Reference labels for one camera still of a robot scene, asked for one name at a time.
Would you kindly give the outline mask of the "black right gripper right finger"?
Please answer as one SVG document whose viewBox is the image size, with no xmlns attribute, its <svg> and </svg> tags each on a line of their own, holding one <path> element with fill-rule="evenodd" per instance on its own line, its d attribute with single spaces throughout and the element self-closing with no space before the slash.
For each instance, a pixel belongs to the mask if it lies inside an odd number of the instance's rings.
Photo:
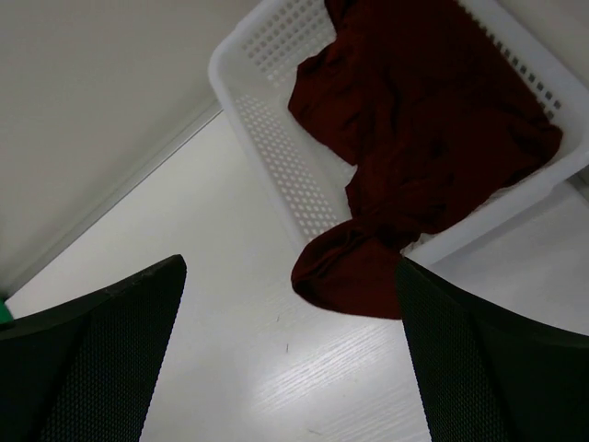
<svg viewBox="0 0 589 442">
<path fill-rule="evenodd" d="M 587 440 L 587 336 L 495 305 L 409 259 L 396 290 L 433 441 Z"/>
</svg>

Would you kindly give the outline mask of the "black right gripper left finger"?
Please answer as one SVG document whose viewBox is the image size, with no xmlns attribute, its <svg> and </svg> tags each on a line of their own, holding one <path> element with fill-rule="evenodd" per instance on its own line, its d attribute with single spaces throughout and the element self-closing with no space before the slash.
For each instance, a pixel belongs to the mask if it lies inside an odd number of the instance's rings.
<svg viewBox="0 0 589 442">
<path fill-rule="evenodd" d="M 1 327 L 2 440 L 139 440 L 186 276 L 173 255 Z"/>
</svg>

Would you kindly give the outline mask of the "dark red t shirt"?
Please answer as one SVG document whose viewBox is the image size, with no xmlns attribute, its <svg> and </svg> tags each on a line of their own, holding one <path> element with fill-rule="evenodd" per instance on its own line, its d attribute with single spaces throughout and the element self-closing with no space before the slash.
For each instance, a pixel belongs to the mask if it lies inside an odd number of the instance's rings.
<svg viewBox="0 0 589 442">
<path fill-rule="evenodd" d="M 545 166 L 561 129 L 455 1 L 328 1 L 336 37 L 302 62 L 288 108 L 355 169 L 351 218 L 312 240 L 305 301 L 397 320 L 402 250 Z"/>
</svg>

